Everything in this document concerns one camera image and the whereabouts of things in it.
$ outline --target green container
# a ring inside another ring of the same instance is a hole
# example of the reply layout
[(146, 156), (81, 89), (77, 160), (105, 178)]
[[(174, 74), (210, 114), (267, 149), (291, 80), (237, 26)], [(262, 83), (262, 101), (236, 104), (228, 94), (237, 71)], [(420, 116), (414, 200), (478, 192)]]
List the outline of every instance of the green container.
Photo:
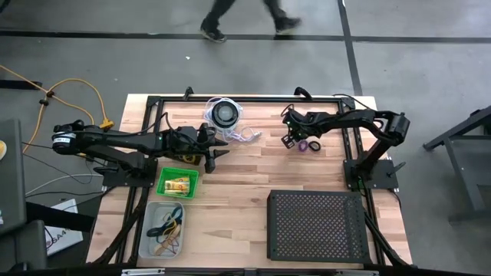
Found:
[[(189, 194), (184, 195), (167, 195), (166, 191), (166, 180), (177, 179), (180, 177), (189, 177)], [(159, 184), (157, 185), (157, 195), (160, 196), (172, 196), (182, 199), (192, 199), (194, 198), (194, 193), (198, 186), (199, 172), (191, 169), (177, 169), (177, 168), (162, 168), (160, 172)]]

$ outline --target gray floor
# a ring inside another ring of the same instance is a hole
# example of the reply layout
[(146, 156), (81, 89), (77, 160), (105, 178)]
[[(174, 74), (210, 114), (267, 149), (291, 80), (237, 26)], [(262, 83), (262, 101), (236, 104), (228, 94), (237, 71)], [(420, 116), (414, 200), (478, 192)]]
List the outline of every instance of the gray floor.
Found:
[[(122, 31), (195, 34), (212, 0), (17, 0), (0, 15), (1, 28), (38, 31)], [(353, 35), (491, 37), (491, 4), (487, 0), (391, 2), (345, 0)], [(300, 15), (303, 35), (342, 35), (335, 0), (284, 0)], [(272, 21), (259, 0), (238, 1), (222, 20), (228, 34), (272, 34)], [(407, 165), (398, 173), (404, 221), (414, 264), (422, 268), (491, 274), (491, 224), (450, 226), (448, 215), (469, 208), (446, 151), (426, 153), (421, 144), (491, 103), (490, 44), (355, 43), (354, 53), (364, 95), (375, 96), (380, 110), (404, 111), (412, 124), (406, 142), (390, 154)], [(110, 40), (0, 37), (0, 64), (42, 81), (45, 86), (66, 77), (96, 85), (107, 113), (119, 125), (128, 93), (291, 94), (303, 86), (312, 94), (353, 94), (342, 41)], [(0, 79), (12, 78), (0, 71)], [(97, 98), (79, 84), (67, 84), (60, 97), (86, 107), (101, 120)], [(2, 90), (0, 117), (22, 121), (28, 140), (38, 114), (41, 92)], [(53, 102), (44, 116), (37, 144), (49, 145), (52, 127), (87, 118)], [(68, 173), (87, 173), (84, 161), (48, 149), (28, 154)], [(63, 176), (25, 159), (26, 189)], [(93, 192), (73, 180), (46, 189)], [(53, 205), (66, 195), (32, 200)], [(76, 197), (78, 201), (89, 196)], [(94, 213), (97, 206), (83, 205)], [(84, 245), (64, 254), (82, 261)], [(53, 258), (53, 266), (63, 265)]]

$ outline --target sneaker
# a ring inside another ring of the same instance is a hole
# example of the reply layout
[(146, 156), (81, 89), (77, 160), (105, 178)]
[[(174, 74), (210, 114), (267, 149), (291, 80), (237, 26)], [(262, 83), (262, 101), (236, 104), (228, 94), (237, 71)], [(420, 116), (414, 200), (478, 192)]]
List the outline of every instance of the sneaker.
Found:
[(222, 32), (218, 28), (212, 30), (201, 26), (201, 34), (205, 38), (216, 43), (223, 43), (227, 40), (227, 37), (222, 34)]
[(301, 23), (302, 20), (300, 18), (282, 18), (278, 22), (276, 22), (276, 34), (289, 34), (293, 29), (300, 26)]

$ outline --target black perforated tray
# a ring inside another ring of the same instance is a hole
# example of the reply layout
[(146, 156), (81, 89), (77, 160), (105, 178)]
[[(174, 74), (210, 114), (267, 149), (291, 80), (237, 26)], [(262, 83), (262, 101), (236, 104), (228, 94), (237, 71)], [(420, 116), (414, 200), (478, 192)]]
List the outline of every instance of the black perforated tray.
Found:
[(268, 258), (371, 263), (358, 192), (272, 190)]

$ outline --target white cable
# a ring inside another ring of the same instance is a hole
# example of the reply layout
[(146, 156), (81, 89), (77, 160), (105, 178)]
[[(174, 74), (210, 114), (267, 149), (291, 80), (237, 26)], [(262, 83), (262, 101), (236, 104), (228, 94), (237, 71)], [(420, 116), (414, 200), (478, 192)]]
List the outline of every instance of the white cable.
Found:
[(25, 195), (28, 196), (29, 194), (33, 193), (33, 192), (36, 192), (37, 190), (39, 190), (40, 188), (42, 187), (45, 187), (46, 185), (50, 185), (52, 184), (53, 182), (57, 182), (58, 180), (62, 180), (62, 179), (66, 179), (68, 177), (75, 177), (75, 176), (92, 176), (92, 177), (102, 177), (102, 175), (93, 175), (93, 174), (90, 174), (90, 173), (82, 173), (82, 174), (77, 174), (77, 175), (71, 175), (71, 176), (62, 176), (62, 177), (58, 177), (56, 179), (53, 179), (53, 180), (50, 180), (48, 182), (46, 182), (45, 184), (39, 186), (38, 188), (35, 188), (35, 189), (32, 189), (31, 191), (29, 192), (26, 192)]
[[(226, 102), (233, 104), (233, 106), (236, 107), (236, 109), (239, 112), (237, 122), (234, 123), (233, 126), (231, 126), (229, 128), (222, 128), (220, 126), (215, 125), (213, 122), (213, 119), (212, 119), (212, 110), (213, 110), (214, 106), (218, 103), (223, 102), (223, 101), (226, 101)], [(235, 128), (237, 127), (237, 124), (239, 123), (241, 117), (242, 117), (242, 107), (238, 103), (236, 103), (235, 101), (233, 101), (229, 98), (213, 97), (206, 102), (205, 115), (203, 116), (203, 118), (208, 122), (208, 124), (210, 126), (216, 128), (217, 133), (222, 134), (223, 141), (225, 141), (227, 143), (230, 143), (233, 140), (237, 140), (239, 142), (250, 142), (262, 134), (262, 131), (255, 132), (251, 127), (245, 127), (239, 133), (237, 133), (235, 131)], [(249, 130), (252, 135), (249, 137), (244, 137), (244, 131), (246, 131), (246, 130)]]

